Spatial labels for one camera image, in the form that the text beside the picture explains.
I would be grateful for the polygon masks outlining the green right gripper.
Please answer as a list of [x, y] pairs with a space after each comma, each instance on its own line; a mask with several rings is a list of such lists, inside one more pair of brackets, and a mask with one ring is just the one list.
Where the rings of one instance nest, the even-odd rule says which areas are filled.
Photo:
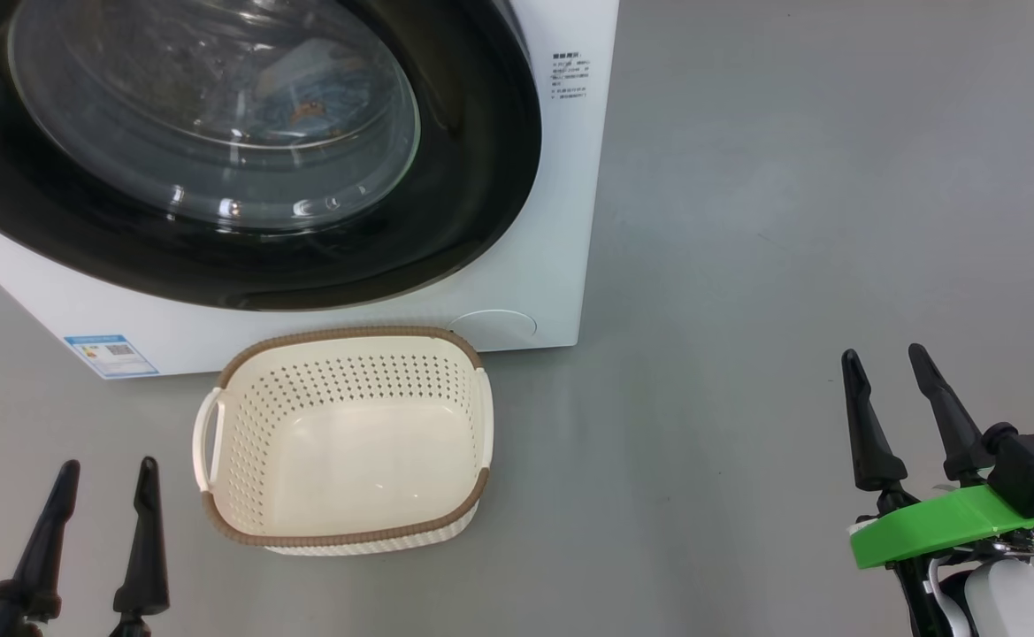
[[[923, 344], [909, 344], [908, 357], [944, 444], [946, 478], [984, 483], [982, 471], [993, 467], [993, 458], [980, 428]], [[871, 404], [871, 383], [855, 350], [841, 355], [841, 380], [855, 486], [863, 492], [899, 487], [908, 468], [885, 438]], [[895, 573], [908, 606], [910, 632], [914, 636], [1003, 634], [989, 619], [974, 616], [973, 572], [948, 577], [940, 572], [962, 564], [985, 569], [993, 562], [1029, 564], [1034, 557], [1034, 518], [1018, 515], [989, 487], [957, 488], [920, 503], [904, 492], [883, 492], [879, 501], [895, 504], [884, 515], [861, 516], [848, 529], [849, 544], [860, 570]]]

